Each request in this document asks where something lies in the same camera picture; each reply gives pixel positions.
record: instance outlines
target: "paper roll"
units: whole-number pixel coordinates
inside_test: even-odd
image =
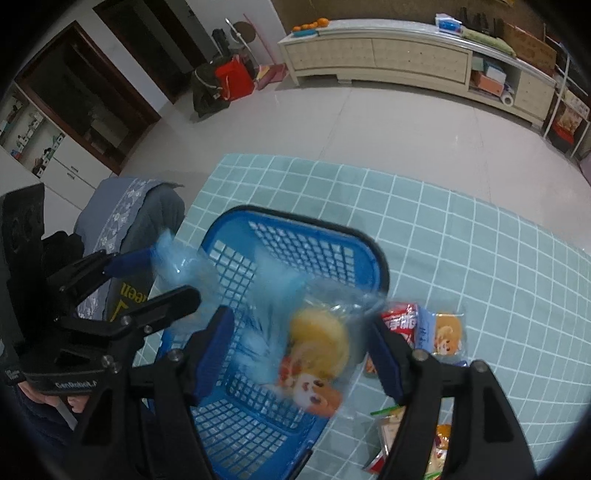
[[[513,106],[513,95],[511,95],[509,92],[504,91],[501,94],[501,102],[503,102],[504,105],[506,106]]]

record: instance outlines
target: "cabinet drawer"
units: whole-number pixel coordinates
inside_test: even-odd
[[[286,47],[296,70],[328,67],[375,67],[368,38],[340,38],[294,43]]]
[[[537,118],[545,119],[552,103],[554,88],[526,72],[521,72],[515,92],[515,106]]]
[[[41,176],[41,181],[58,195],[83,209],[95,190],[68,168],[52,158]]]
[[[64,138],[53,156],[94,188],[111,175],[111,170],[70,137]]]
[[[372,43],[377,68],[466,81],[467,52],[406,40],[375,38]]]

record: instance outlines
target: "white tiled floor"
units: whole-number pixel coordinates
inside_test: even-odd
[[[183,96],[123,174],[161,178],[190,205],[226,153],[283,154],[397,173],[507,208],[587,251],[591,187],[512,116],[426,90],[309,80],[269,85],[200,121]]]

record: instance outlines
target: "screw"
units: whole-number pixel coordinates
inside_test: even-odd
[[[168,352],[167,357],[173,362],[180,362],[183,359],[183,351],[180,348],[175,348]]]
[[[486,363],[484,363],[482,360],[474,360],[472,362],[472,365],[474,365],[474,368],[476,369],[476,371],[481,374],[483,374],[484,372],[486,372],[488,370],[488,365]]]
[[[103,357],[100,359],[100,364],[103,366],[103,368],[110,368],[115,364],[115,359],[112,357],[112,355],[103,355]]]
[[[419,362],[424,362],[427,358],[429,358],[429,352],[421,348],[418,348],[416,350],[413,350],[413,358]]]

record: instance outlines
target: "wooden door frame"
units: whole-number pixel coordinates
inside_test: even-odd
[[[142,97],[139,92],[134,88],[133,85],[129,82],[125,76],[115,67],[115,65],[107,58],[104,52],[96,45],[96,43],[88,36],[88,34],[84,31],[84,29],[80,26],[77,21],[73,21],[69,24],[66,28],[61,30],[57,35],[55,35],[47,44],[43,46],[41,50],[39,50],[35,56],[21,69],[21,71],[17,74],[15,78],[15,82],[17,85],[22,89],[22,91],[31,99],[31,101],[35,104],[35,106],[39,107],[39,109],[47,115],[47,117],[54,122],[66,135],[71,137],[74,141],[80,144],[88,153],[93,155],[97,158],[103,165],[107,166],[117,175],[121,173],[122,167],[121,165],[117,164],[110,158],[107,158],[105,155],[100,153],[97,149],[95,149],[92,144],[81,136],[78,132],[76,132],[70,125],[68,125],[62,118],[54,112],[54,110],[47,105],[41,97],[39,97],[35,91],[31,88],[28,82],[28,78],[31,76],[35,68],[44,60],[45,56],[58,48],[62,45],[62,39],[64,36],[75,32],[82,40],[92,49],[92,51],[100,58],[102,62],[105,63],[106,67],[108,68],[110,74],[116,80],[116,84],[113,85],[115,89],[119,90],[120,93],[123,95],[127,95],[128,98],[131,98],[134,106],[138,109],[138,111],[146,118],[148,122],[151,122],[149,125],[156,123],[160,120],[160,115],[158,112],[146,101],[144,97]]]
[[[170,100],[171,103],[174,103],[178,96],[174,95],[170,89],[165,85],[162,79],[156,74],[155,71],[150,67],[147,61],[143,59],[130,45],[127,39],[121,34],[121,32],[117,29],[113,22],[109,19],[106,10],[118,3],[121,3],[124,0],[104,0],[103,2],[99,3],[97,6],[93,8],[95,13],[99,16],[99,18],[105,23],[105,25],[113,32],[115,37],[123,44],[123,46],[128,50],[131,56],[137,61],[140,66],[146,71],[148,76],[154,81],[154,83],[162,90],[163,94],[166,95],[166,98]],[[170,35],[173,42],[176,46],[180,49],[182,54],[185,58],[189,61],[191,66],[194,68],[202,63],[207,62],[205,56],[199,49],[199,47],[195,44],[189,32],[185,29],[183,24],[168,6],[168,4],[164,0],[144,0],[146,6],[150,9],[150,11],[156,16],[158,21],[162,24],[166,32]]]

